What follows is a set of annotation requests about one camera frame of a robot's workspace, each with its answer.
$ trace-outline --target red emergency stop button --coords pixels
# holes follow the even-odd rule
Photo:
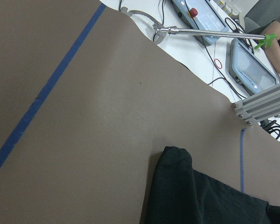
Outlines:
[[[188,11],[188,15],[192,18],[195,18],[198,15],[198,11],[195,8],[191,8],[190,11]]]

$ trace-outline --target metal rod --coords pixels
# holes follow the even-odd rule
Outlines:
[[[227,33],[227,32],[217,32],[208,30],[196,30],[196,29],[184,29],[176,27],[158,28],[156,31],[166,32],[169,34],[187,34],[194,36],[220,36],[220,37],[232,37],[232,38],[245,38],[254,40],[264,40],[266,37],[263,35],[254,34],[239,34],[239,33]]]

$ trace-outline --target person's arm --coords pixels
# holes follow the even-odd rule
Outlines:
[[[280,39],[280,23],[278,21],[273,21],[261,34],[268,35],[272,33],[275,33],[277,38],[273,40],[269,48],[265,48],[263,45],[262,49],[265,51],[273,67],[280,74],[280,46],[278,44],[278,40]]]

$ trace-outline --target red rubber band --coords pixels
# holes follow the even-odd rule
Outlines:
[[[217,65],[216,60],[220,63],[221,67],[219,67],[219,66]],[[217,59],[217,58],[215,58],[214,63],[215,63],[215,65],[216,65],[216,67],[217,67],[218,69],[221,69],[221,68],[223,67],[222,63],[221,63],[220,60]]]

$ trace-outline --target touchscreen teach pendant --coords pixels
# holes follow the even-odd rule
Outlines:
[[[231,42],[229,73],[250,95],[279,83],[276,75],[238,39]]]

